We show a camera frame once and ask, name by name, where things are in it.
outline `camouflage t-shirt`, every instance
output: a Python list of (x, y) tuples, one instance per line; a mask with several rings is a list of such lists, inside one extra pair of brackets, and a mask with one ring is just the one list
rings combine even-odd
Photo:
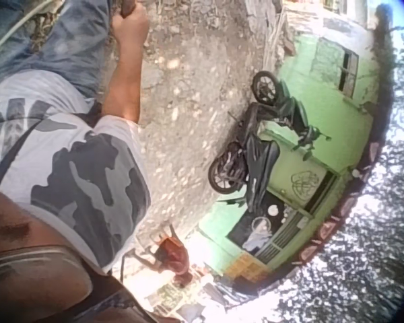
[(0, 161), (38, 122), (0, 191), (53, 226), (105, 271), (127, 251), (150, 204), (138, 126), (104, 116), (94, 128), (83, 96), (61, 76), (24, 71), (0, 84)]

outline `motorcycle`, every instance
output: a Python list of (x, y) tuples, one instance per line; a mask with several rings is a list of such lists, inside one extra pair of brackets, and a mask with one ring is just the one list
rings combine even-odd
[(257, 136), (263, 120), (274, 121), (288, 127), (299, 136), (292, 150), (309, 146), (304, 160), (311, 157), (313, 143), (322, 134), (308, 124), (306, 111), (301, 102), (291, 97), (287, 85), (268, 71), (258, 72), (252, 81), (251, 90), (257, 102), (248, 107), (241, 130), (233, 142), (209, 167), (208, 180), (220, 194), (232, 194), (246, 185), (244, 197), (223, 200), (227, 204), (247, 204), (250, 212), (259, 208), (267, 189), (271, 171), (280, 155), (275, 141), (264, 141)]

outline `motorcycle tire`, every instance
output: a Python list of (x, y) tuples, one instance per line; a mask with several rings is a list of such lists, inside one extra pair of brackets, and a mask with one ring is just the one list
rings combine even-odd
[[(260, 93), (259, 91), (259, 84), (262, 82), (262, 78), (266, 77), (268, 78), (272, 83), (274, 87), (274, 92), (272, 93), (272, 97), (267, 96), (266, 94)], [(279, 85), (279, 80), (272, 74), (271, 72), (268, 71), (260, 71), (256, 73), (256, 75), (253, 77), (253, 81), (251, 84), (251, 91), (253, 92), (253, 95), (255, 96), (255, 99), (257, 102), (262, 103), (262, 104), (267, 104), (269, 106), (274, 106), (275, 103), (277, 103), (278, 98), (279, 98), (279, 93), (278, 93), (278, 85)]]
[(239, 182), (233, 182), (232, 184), (230, 184), (230, 181), (229, 181), (230, 187), (225, 188), (225, 187), (221, 187), (215, 181), (215, 177), (216, 177), (216, 174), (217, 174), (217, 169), (218, 169), (220, 160), (221, 160), (221, 158), (215, 158), (214, 161), (212, 162), (212, 164), (210, 165), (209, 169), (208, 169), (209, 185), (211, 185), (213, 190), (215, 190), (217, 193), (220, 193), (222, 195), (232, 194), (232, 193), (240, 190), (241, 187), (242, 187), (242, 184), (239, 183)]

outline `hand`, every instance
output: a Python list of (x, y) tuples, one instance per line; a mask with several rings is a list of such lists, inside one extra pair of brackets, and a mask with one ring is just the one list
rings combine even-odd
[(121, 15), (116, 15), (112, 19), (112, 31), (120, 50), (142, 49), (148, 36), (148, 30), (147, 12), (140, 3), (136, 3), (136, 7), (129, 17), (123, 18)]

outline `jeans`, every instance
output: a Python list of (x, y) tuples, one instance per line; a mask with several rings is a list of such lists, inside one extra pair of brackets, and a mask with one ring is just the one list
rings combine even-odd
[[(29, 0), (0, 0), (0, 39), (24, 16)], [(64, 77), (85, 98), (95, 98), (102, 76), (112, 0), (66, 0), (59, 19), (38, 53), (30, 51), (25, 27), (0, 48), (0, 82), (26, 69)]]

